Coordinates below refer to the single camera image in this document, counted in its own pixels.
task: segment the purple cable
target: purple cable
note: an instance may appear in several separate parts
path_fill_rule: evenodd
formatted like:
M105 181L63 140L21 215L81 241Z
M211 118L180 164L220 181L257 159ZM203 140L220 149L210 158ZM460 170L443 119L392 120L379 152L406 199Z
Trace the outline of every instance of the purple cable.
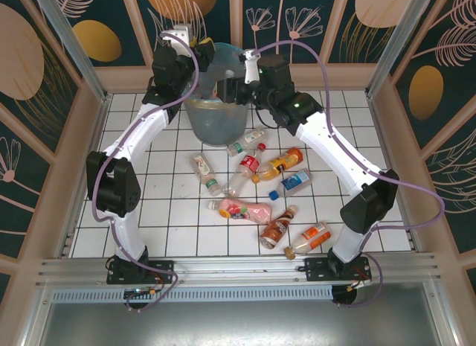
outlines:
M322 70L322 75L324 77L324 87L326 89L326 123L327 123L327 129L329 130L330 132L330 135L332 136L332 138L334 139L334 141L336 142L336 144L352 159L352 161L354 161L364 172L368 173L369 175L377 178L377 179L381 179L383 181L386 181L386 182L389 182L391 184L395 184L395 185L401 185L401 186L405 186L405 187L408 187L408 188L414 188L416 190L420 190L420 191L423 191L423 192L426 192L426 193L429 193L430 195L432 195L435 199L437 199L437 201L439 202L440 204L440 210L438 211L437 215L435 217L433 217L431 220L427 221L427 222L424 222L424 223L420 223L420 224L416 224L416 225L383 225L383 226L376 226L376 227L373 227L372 229L370 229L369 232L373 232L373 231L377 231L379 229L410 229L410 228L423 228L423 227L426 227L427 225L431 225L433 224L434 222L436 222L437 220L439 220L444 212L445 212L445 202L443 201L443 199L438 196L437 193L431 191L431 190L428 190L422 186L418 186L418 185L414 185L414 184L411 184L409 182L404 182L404 181L400 181L400 180L395 180L395 179L390 179L386 176L382 176L378 173L374 173L373 171L371 171L368 167L366 167L364 164L362 164L345 146L344 144L342 144L342 142L339 140L339 138L337 137L337 135L334 133L334 129L332 128L332 122L331 122L331 119L330 119L330 94L329 94L329 78L327 76L327 71L326 71L326 68L324 67L324 64L322 63L321 61L321 58L319 57L319 55L308 45L306 45L305 43L302 43L302 42L299 42L299 41L294 41L294 40L290 40L290 39L286 39L286 40L283 40L283 41L278 41L278 42L273 42L273 43L270 43L269 45L266 45L262 48L258 48L257 50L254 50L253 51L253 54L258 54L260 52L263 52L263 51L266 51L270 48L273 48L275 46L278 46L278 45L297 45L297 46L300 46L302 48L305 48L319 63L319 66L321 67L321 70ZM361 251L364 246L365 246L365 243L367 243L367 241L370 239L370 236L371 236L371 233L367 233L367 235L365 236L364 240L362 240L362 243L359 247L359 251ZM376 267L377 269L379 270L379 277L380 277L380 281L379 281L379 288L377 289L377 292L374 294L374 296L369 299L368 301L365 301L365 302L362 302L362 303L359 303L359 304L354 304L354 305L346 305L346 307L365 307L367 306L368 304L372 303L373 301L375 301L377 299L377 297L379 296L381 290L382 290L382 285L383 285L383 273L382 273L382 268L380 267L379 263L377 262L377 260L372 257L370 254L368 253L362 253L364 255L366 255L367 257L369 257L375 264L376 264Z
M186 49L187 49L187 52L191 55L192 57L192 61L193 61L193 64L195 65L195 79L193 81L193 84L192 84L192 87L188 90L187 93L185 93L182 97L180 97L179 99L173 101L172 103L167 103L167 104L164 104L163 106L159 106L157 108L154 108L152 110L149 110L147 113L145 113L143 116L142 116L142 119L139 119L137 120L127 131L126 133L124 134L124 137L119 141L119 144L116 146L116 148L114 149L114 151L112 152L112 154L106 159L106 161L104 162L104 164L101 166L101 168L99 169L99 172L97 173L97 178L96 178L96 181L94 183L94 189L93 189L93 192L92 192L92 214L93 214L93 217L95 220L97 220L98 222L105 222L105 221L109 221L111 223L111 230L112 230L112 236L114 237L114 241L116 242L116 244L118 245L119 249L124 253L124 255L131 261L133 262L134 264L140 266L141 268L144 268L144 269L147 269L147 270L150 270L151 272L155 272L155 273L163 273L163 274L167 274L167 275L172 275L173 277L175 277L175 279L173 280L172 284L170 284L170 286L167 288L167 290L165 292L163 292L161 294L161 296L159 296L157 298L157 300L153 301L152 303L149 303L148 305L146 305L145 307L141 308L141 309L132 309L129 305L129 300L130 298L127 299L126 301L126 305L127 305L127 308L129 311L136 311L137 313L140 313L142 311L145 311L153 306L155 306L160 300L162 300L163 298L165 298L167 296L167 294L170 292L170 290L172 290L174 288L174 286L177 284L177 280L179 279L179 276L177 275L177 273L175 272L172 272L172 271L168 271L168 270L162 270L162 269L157 269L157 268L152 268L151 266L148 266L146 264L143 264L141 262L139 262L138 260L136 260L135 258L132 257L132 255L129 254L129 252L123 247L123 245L120 243L119 241L119 238L118 238L118 235L116 233L116 229L115 229L115 221L112 217L104 217L104 218L100 218L99 215L97 214L97 191L99 190L99 184L100 184L100 180L101 180L101 177L103 176L104 172L106 171L106 168L107 166L109 165L109 163L112 161L112 159L119 153L120 149L123 148L124 146L124 143L126 142L127 138L137 129L138 126L140 126L142 124L142 122L144 121L145 118L147 118L148 116L158 112L159 110L162 110L162 109L166 109L166 108L169 108L171 106L175 106L176 104L179 104L181 102L183 102L185 99L187 99L192 93L193 91L195 90L196 88L196 85L198 84L199 82L199 63L198 61L196 60L196 57L195 55L193 54L193 51L190 49L190 47L188 47L187 43L185 43L183 40L179 39L177 36L174 36L174 35L170 35L168 33L161 33L161 36L162 37L170 37L170 38L173 38L175 40L177 40L179 43L181 43Z

